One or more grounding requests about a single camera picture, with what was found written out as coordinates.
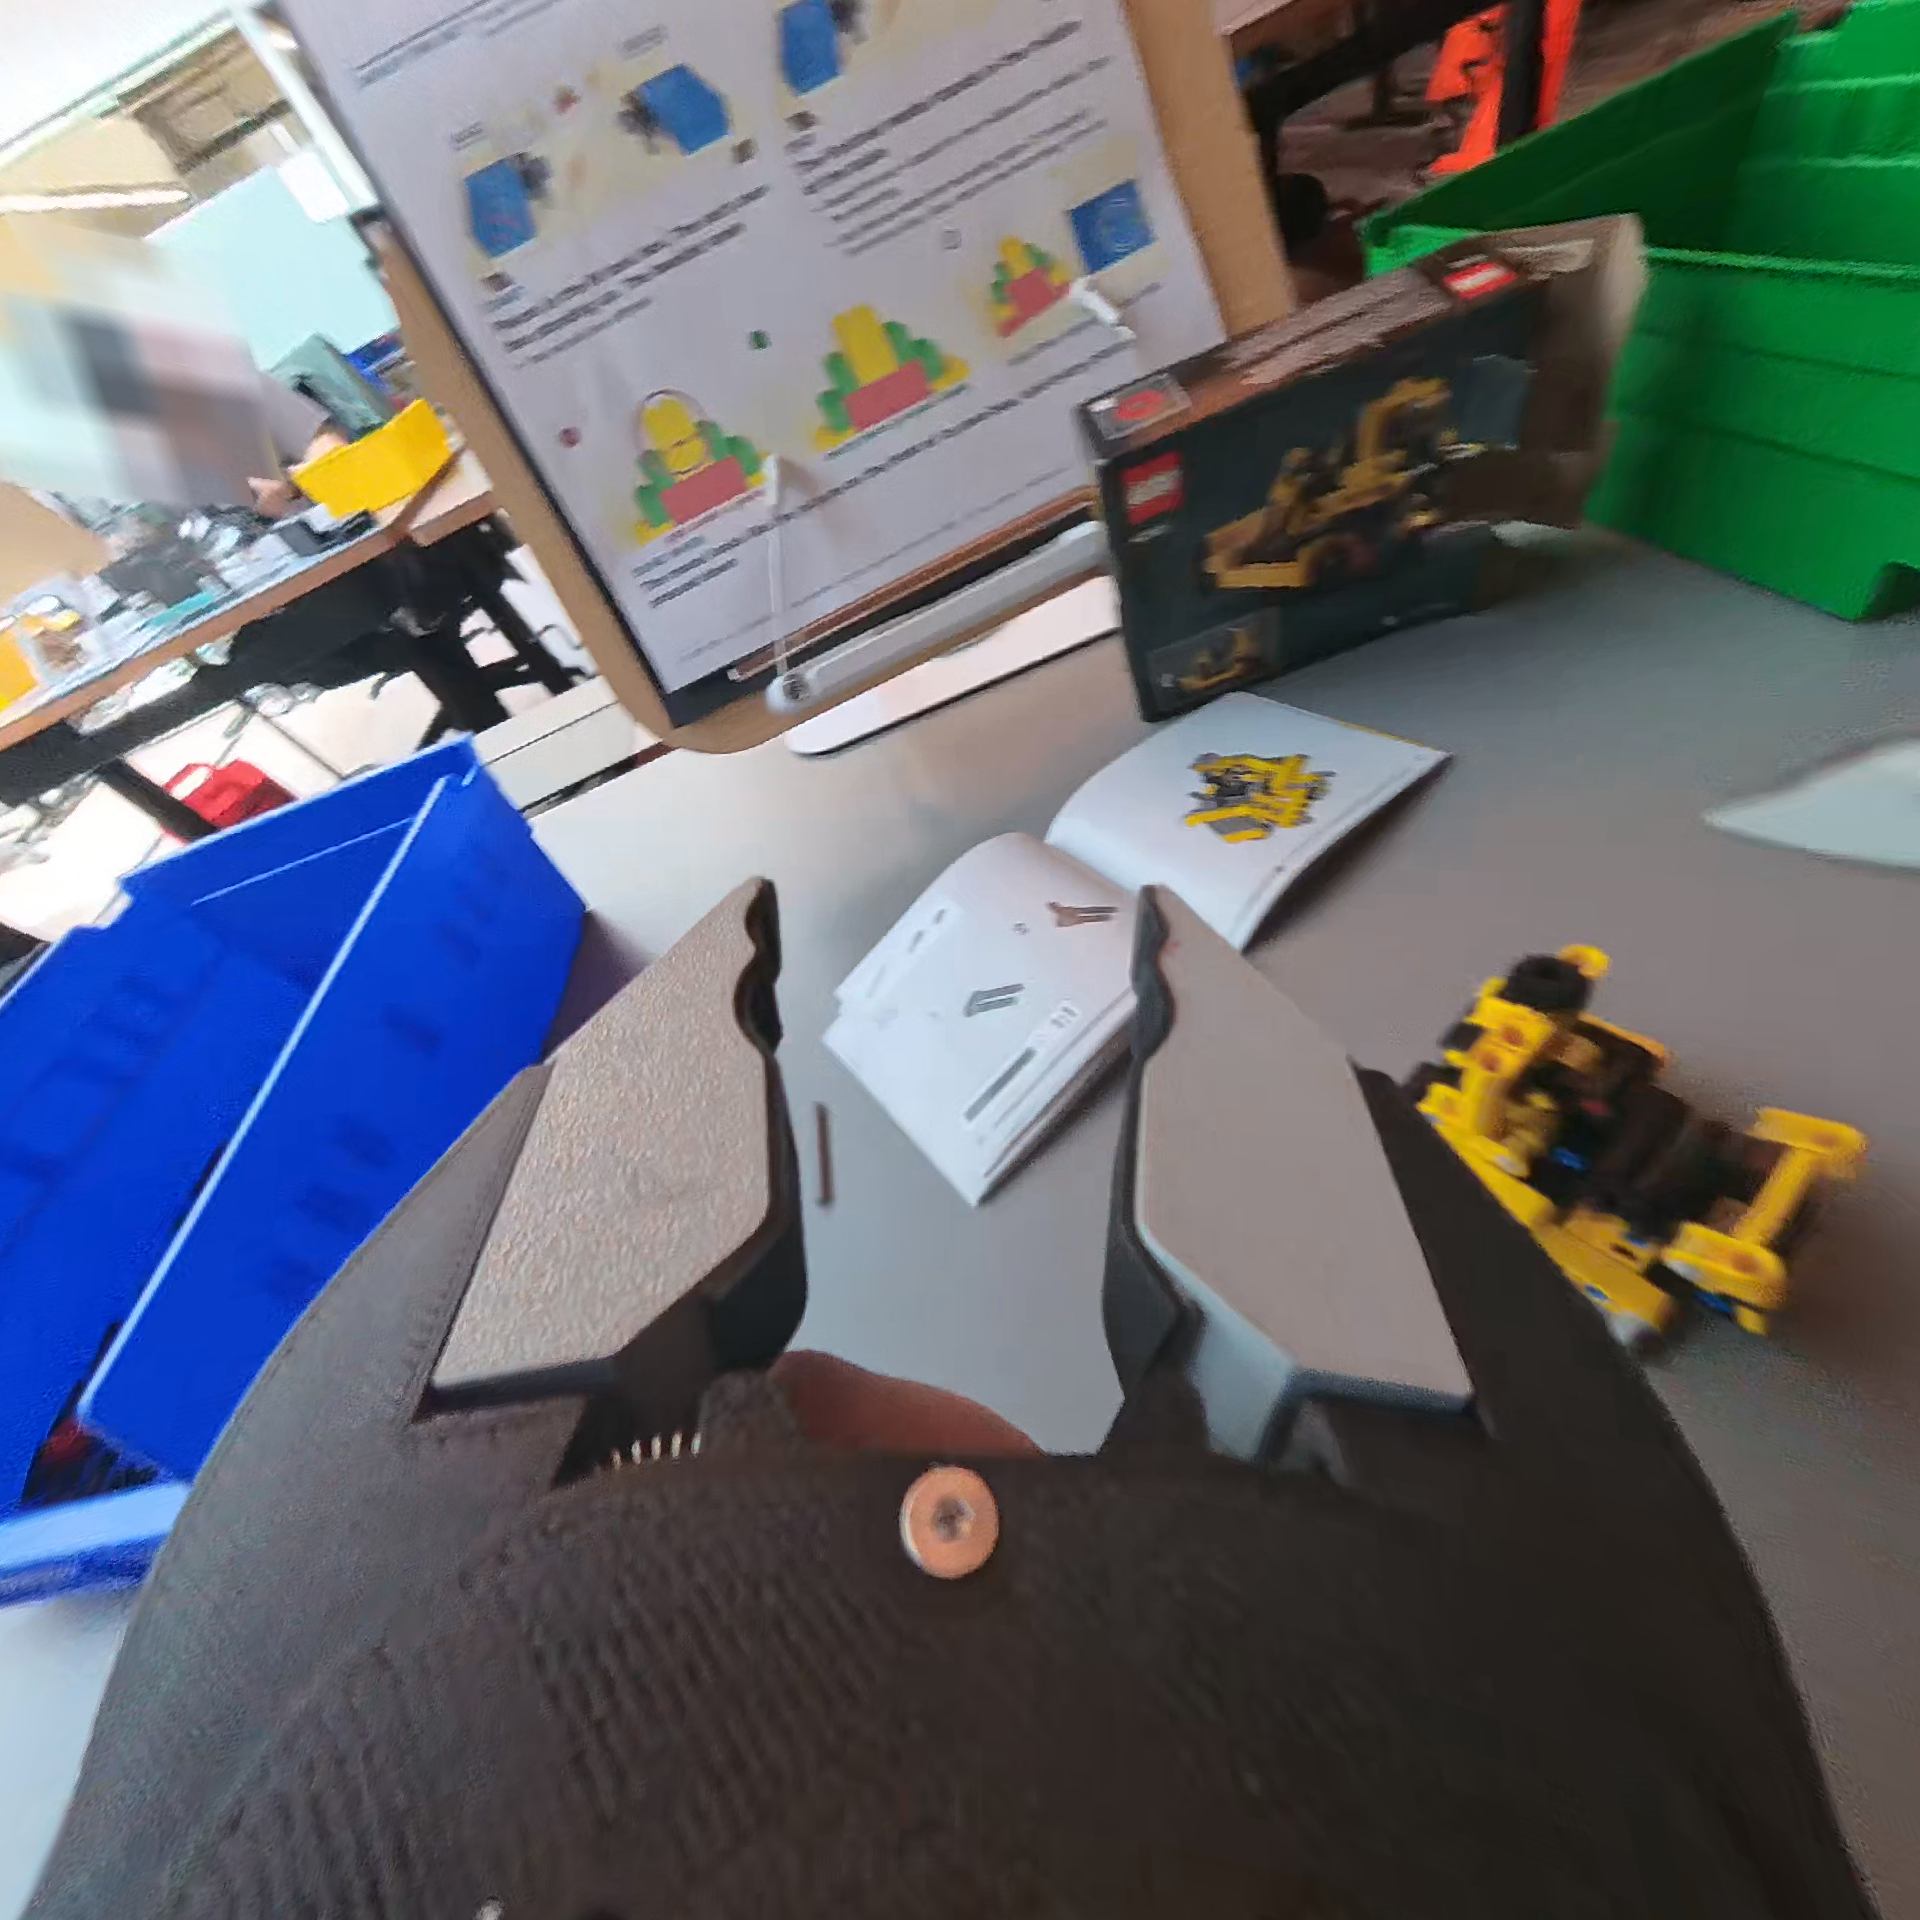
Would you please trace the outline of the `cluttered background work table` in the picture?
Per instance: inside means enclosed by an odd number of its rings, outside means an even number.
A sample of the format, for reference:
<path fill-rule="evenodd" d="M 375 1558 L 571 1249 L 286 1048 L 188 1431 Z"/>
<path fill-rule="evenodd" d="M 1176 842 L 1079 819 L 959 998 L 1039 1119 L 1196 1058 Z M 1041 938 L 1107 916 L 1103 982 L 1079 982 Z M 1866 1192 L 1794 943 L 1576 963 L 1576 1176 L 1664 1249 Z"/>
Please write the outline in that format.
<path fill-rule="evenodd" d="M 360 539 L 294 562 L 202 612 L 136 618 L 127 648 L 4 719 L 4 808 L 101 781 L 152 819 L 184 815 L 134 756 L 263 690 L 340 690 L 414 676 L 462 733 L 508 713 L 463 636 L 472 613 L 517 612 L 513 539 L 474 457 Z"/>

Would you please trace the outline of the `white board stand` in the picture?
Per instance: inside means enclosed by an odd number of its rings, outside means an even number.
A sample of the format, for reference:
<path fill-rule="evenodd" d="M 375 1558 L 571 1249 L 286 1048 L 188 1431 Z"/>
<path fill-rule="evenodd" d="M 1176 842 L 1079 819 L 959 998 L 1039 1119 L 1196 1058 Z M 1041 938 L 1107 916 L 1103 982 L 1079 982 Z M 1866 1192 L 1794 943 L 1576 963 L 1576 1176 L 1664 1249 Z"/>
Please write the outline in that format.
<path fill-rule="evenodd" d="M 774 673 L 757 695 L 797 757 L 844 756 L 1115 636 L 1115 556 L 1084 518 L 920 612 Z"/>

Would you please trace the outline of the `blue plastic bin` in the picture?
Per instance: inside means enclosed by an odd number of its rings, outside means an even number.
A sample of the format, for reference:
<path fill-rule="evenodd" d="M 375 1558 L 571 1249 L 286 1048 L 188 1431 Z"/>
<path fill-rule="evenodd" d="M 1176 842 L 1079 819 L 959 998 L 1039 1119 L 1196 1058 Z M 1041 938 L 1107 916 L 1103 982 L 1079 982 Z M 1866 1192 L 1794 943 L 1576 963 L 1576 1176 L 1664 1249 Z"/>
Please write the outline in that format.
<path fill-rule="evenodd" d="M 448 741 L 134 871 L 8 991 L 8 1607 L 145 1581 L 286 1332 L 541 1062 L 581 926 Z"/>

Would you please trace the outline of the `yellow plastic bin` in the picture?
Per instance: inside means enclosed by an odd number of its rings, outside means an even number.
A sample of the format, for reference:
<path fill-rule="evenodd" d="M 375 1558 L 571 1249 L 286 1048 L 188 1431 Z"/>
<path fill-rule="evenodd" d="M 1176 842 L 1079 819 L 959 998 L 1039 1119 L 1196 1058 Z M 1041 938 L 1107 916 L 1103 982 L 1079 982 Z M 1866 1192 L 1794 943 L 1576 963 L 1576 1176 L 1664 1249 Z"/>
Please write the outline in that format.
<path fill-rule="evenodd" d="M 380 516 L 428 489 L 454 461 L 435 404 L 409 401 L 374 433 L 330 446 L 292 469 L 300 492 L 338 518 Z"/>

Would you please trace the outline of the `yellow black lego vehicle model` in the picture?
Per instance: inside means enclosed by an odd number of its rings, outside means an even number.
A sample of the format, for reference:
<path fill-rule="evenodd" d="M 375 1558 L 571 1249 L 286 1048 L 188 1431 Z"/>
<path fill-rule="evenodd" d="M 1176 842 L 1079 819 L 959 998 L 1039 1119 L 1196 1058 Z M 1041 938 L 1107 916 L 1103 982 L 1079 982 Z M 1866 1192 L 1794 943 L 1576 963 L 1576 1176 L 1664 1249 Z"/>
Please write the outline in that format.
<path fill-rule="evenodd" d="M 1403 1097 L 1535 1237 L 1620 1347 L 1683 1310 L 1768 1337 L 1790 1265 L 1868 1140 L 1763 1106 L 1729 1127 L 1668 1089 L 1668 1048 L 1594 1015 L 1611 956 L 1524 954 L 1478 982 Z"/>

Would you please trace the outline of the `green plastic bin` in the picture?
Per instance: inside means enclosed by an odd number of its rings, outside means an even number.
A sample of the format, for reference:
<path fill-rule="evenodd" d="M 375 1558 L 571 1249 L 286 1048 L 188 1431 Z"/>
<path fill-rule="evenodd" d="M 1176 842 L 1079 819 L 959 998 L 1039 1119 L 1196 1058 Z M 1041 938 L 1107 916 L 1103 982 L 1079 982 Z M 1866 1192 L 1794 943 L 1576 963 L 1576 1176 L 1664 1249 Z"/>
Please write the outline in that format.
<path fill-rule="evenodd" d="M 1363 225 L 1644 222 L 1592 516 L 1844 622 L 1918 612 L 1918 2 L 1775 15 Z"/>

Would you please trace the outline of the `red plastic crate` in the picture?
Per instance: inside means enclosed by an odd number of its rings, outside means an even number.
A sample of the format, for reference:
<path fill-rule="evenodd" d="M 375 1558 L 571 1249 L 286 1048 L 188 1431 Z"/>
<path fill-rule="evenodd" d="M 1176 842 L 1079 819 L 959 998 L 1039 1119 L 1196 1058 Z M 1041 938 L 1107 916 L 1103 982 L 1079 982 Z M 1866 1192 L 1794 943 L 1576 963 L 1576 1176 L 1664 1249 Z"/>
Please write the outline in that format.
<path fill-rule="evenodd" d="M 167 781 L 167 795 L 208 831 L 234 831 L 300 801 L 251 760 L 191 760 Z"/>

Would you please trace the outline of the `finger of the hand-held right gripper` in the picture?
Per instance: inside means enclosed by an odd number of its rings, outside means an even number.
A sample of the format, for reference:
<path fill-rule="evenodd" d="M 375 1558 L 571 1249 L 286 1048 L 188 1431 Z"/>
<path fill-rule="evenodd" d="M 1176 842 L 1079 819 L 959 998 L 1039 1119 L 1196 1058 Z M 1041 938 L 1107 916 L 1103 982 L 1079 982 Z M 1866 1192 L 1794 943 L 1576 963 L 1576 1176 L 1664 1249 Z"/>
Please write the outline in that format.
<path fill-rule="evenodd" d="M 1918 869 L 1918 739 L 1884 739 L 1705 812 L 1711 831 L 1820 858 Z"/>

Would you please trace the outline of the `dark lego set box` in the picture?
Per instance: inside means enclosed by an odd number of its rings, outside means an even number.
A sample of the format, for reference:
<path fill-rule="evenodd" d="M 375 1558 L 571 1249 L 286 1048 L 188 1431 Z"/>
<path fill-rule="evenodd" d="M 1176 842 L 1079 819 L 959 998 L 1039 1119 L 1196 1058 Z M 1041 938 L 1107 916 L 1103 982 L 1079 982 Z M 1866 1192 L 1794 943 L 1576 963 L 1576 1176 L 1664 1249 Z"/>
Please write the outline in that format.
<path fill-rule="evenodd" d="M 1645 295 L 1634 212 L 1463 235 L 1079 407 L 1151 724 L 1475 609 L 1576 530 Z"/>

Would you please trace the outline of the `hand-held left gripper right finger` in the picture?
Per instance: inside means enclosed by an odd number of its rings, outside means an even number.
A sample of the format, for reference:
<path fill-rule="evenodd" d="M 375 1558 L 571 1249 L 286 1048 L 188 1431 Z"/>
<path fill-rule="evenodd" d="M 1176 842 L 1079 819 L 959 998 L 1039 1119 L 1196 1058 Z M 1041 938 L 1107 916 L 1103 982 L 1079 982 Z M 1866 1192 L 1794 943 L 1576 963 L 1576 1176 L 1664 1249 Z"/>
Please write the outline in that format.
<path fill-rule="evenodd" d="M 1100 1330 L 1115 1436 L 1279 1460 L 1316 1400 L 1455 1419 L 1475 1391 L 1363 1074 L 1147 885 Z"/>

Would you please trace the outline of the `white lego instruction booklet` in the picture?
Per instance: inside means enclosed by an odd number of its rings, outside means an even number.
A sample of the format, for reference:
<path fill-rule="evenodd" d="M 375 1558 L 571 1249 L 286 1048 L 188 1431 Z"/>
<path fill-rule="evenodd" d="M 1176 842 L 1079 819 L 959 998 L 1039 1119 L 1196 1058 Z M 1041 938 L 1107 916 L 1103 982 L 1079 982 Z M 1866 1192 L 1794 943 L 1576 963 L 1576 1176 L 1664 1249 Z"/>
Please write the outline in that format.
<path fill-rule="evenodd" d="M 1143 887 L 1249 950 L 1303 874 L 1447 764 L 1259 691 L 1193 710 L 1041 835 L 954 858 L 841 982 L 822 1042 L 979 1206 L 1126 1048 Z"/>

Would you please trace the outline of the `orange plastic object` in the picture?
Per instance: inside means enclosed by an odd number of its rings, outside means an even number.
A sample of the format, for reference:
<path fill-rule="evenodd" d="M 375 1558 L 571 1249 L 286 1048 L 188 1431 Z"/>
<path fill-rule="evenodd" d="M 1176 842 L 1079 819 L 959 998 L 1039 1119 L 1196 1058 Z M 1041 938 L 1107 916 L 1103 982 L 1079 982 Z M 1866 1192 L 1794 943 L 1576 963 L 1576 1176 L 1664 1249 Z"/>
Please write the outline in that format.
<path fill-rule="evenodd" d="M 1544 2 L 1542 13 L 1542 72 L 1537 97 L 1523 122 L 1523 134 L 1551 124 L 1572 72 L 1585 2 Z M 1505 145 L 1505 79 L 1509 79 L 1509 26 L 1511 8 L 1487 8 L 1474 13 L 1439 38 L 1436 61 L 1426 74 L 1423 105 L 1439 130 L 1455 137 L 1455 148 L 1434 153 L 1422 184 L 1439 184 L 1475 171 L 1492 159 Z"/>

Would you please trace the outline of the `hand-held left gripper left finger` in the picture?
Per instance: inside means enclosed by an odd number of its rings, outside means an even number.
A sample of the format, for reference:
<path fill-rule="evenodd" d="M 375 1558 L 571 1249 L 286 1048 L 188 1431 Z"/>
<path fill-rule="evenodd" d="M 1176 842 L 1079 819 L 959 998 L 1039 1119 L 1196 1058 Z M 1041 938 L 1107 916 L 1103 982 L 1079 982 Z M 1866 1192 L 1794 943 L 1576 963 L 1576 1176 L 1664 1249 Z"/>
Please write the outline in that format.
<path fill-rule="evenodd" d="M 749 880 L 552 1054 L 433 1404 L 697 1411 L 787 1348 L 808 1257 L 779 982 L 779 887 Z"/>

